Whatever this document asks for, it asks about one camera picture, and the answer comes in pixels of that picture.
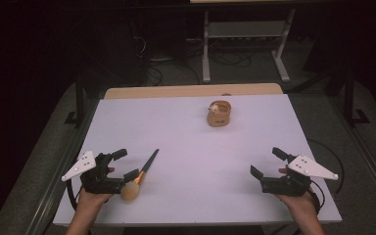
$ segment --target brush handle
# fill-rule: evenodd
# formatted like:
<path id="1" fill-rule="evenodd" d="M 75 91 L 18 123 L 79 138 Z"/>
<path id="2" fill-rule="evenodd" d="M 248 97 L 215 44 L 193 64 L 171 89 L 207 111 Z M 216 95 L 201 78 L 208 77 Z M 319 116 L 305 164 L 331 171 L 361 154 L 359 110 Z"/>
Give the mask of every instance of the brush handle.
<path id="1" fill-rule="evenodd" d="M 149 158 L 149 160 L 145 163 L 145 165 L 143 165 L 141 171 L 144 171 L 144 172 L 148 171 L 149 167 L 151 166 L 152 162 L 154 161 L 155 157 L 157 156 L 158 151 L 159 151 L 159 149 L 155 150 L 155 152 L 151 156 L 151 158 Z"/>

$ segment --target white plastic piece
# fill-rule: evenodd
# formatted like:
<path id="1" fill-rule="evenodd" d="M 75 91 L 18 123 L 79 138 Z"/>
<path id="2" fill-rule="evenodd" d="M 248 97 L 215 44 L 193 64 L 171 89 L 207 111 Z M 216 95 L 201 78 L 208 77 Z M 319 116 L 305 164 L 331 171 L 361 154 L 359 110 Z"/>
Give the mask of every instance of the white plastic piece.
<path id="1" fill-rule="evenodd" d="M 72 166 L 72 168 L 63 176 L 61 180 L 67 181 L 76 175 L 79 175 L 89 169 L 96 167 L 96 161 L 93 155 L 93 151 L 87 151 L 77 159 L 77 162 Z"/>
<path id="2" fill-rule="evenodd" d="M 338 174 L 331 172 L 321 164 L 318 164 L 307 156 L 302 155 L 297 156 L 291 163 L 289 163 L 288 168 L 305 176 L 334 180 L 339 178 Z"/>

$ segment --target floor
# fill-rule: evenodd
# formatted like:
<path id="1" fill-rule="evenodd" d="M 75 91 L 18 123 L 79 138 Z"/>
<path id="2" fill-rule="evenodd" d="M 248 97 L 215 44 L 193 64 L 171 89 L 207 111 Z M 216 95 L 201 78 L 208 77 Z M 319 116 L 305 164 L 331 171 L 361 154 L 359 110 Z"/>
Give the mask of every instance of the floor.
<path id="1" fill-rule="evenodd" d="M 188 43 L 186 54 L 189 56 L 182 59 L 164 51 L 155 52 L 147 68 L 149 79 L 144 85 L 205 85 L 201 80 L 201 41 Z M 234 44 L 215 41 L 215 48 L 211 48 L 211 84 L 276 82 L 287 91 L 315 76 L 313 72 L 302 70 L 312 42 L 289 41 L 282 58 L 291 81 L 280 81 L 270 55 L 275 43 L 273 39 Z M 233 47 L 241 50 L 233 52 Z M 327 234 L 376 234 L 376 105 L 368 90 L 356 82 L 354 109 L 363 110 L 370 123 L 351 127 L 342 115 L 343 92 L 334 97 L 326 96 L 323 88 L 327 82 L 326 78 L 303 92 L 289 94 L 316 159 L 333 171 L 345 173 L 342 187 L 341 181 L 328 181 L 329 190 L 336 192 L 335 203 L 343 221 L 324 224 L 324 229 Z M 75 87 L 70 87 L 60 100 L 1 210 L 0 234 L 65 233 L 66 228 L 52 224 L 51 218 L 65 190 L 65 185 L 59 182 L 60 175 L 70 166 L 61 162 L 65 162 L 65 158 L 72 160 L 79 140 L 85 136 L 85 124 L 80 128 L 64 124 L 68 114 L 75 110 L 74 91 Z M 97 100 L 86 99 L 86 118 L 91 117 L 95 107 Z M 293 234 L 296 230 L 294 224 L 262 228 L 264 234 L 280 235 Z M 122 228 L 117 227 L 92 229 L 92 234 L 121 233 Z"/>

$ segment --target metal stand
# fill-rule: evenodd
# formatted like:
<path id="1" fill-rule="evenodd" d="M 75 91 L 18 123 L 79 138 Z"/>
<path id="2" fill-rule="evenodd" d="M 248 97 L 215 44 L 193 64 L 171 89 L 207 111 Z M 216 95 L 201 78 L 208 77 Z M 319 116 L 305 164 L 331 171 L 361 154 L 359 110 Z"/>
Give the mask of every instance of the metal stand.
<path id="1" fill-rule="evenodd" d="M 281 57 L 294 15 L 295 9 L 291 9 L 286 21 L 210 23 L 209 12 L 206 11 L 204 18 L 203 83 L 211 82 L 209 38 L 223 37 L 280 37 L 279 46 L 271 53 L 282 81 L 290 81 Z"/>

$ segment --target human hand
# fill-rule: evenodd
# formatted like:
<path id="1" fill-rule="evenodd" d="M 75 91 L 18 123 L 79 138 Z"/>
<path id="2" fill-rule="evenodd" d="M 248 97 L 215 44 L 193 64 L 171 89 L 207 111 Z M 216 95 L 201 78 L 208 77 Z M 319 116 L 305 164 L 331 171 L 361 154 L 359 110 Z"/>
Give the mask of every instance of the human hand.
<path id="1" fill-rule="evenodd" d="M 279 172 L 286 173 L 286 168 L 280 168 Z M 305 235 L 324 234 L 322 226 L 317 218 L 314 199 L 305 192 L 300 197 L 290 197 L 286 195 L 275 195 L 288 207 L 292 219 L 298 224 L 302 233 Z"/>

